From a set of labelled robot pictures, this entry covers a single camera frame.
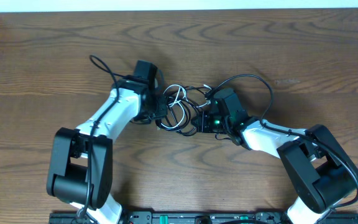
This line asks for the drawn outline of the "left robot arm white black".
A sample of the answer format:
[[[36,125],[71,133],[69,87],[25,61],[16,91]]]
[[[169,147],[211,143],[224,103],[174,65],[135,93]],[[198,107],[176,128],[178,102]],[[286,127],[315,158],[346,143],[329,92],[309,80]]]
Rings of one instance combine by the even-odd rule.
[[[60,128],[53,139],[46,191],[77,209],[70,223],[118,223],[122,205],[111,195],[112,147],[132,120],[166,113],[155,84],[118,84],[107,100],[74,129]]]

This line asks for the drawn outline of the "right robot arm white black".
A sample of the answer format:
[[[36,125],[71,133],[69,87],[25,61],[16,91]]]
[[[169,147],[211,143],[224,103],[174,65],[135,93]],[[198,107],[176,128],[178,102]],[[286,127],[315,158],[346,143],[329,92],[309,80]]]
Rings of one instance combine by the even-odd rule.
[[[198,132],[226,134],[237,146],[262,151],[281,160],[298,195],[287,210],[291,223],[318,223],[356,193],[358,168],[330,130],[320,124],[309,129],[290,129],[266,119],[235,113],[206,112],[191,121]]]

